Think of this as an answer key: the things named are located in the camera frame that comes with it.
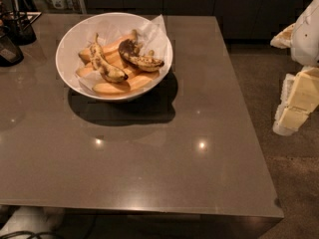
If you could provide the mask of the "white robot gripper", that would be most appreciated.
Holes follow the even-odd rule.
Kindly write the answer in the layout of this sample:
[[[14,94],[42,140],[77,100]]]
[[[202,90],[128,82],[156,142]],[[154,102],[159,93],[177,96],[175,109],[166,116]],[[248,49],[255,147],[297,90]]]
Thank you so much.
[[[290,49],[293,61],[303,66],[296,74],[287,74],[281,91],[273,131],[292,135],[304,125],[319,106],[319,0],[313,0],[295,23],[270,41],[272,47]]]

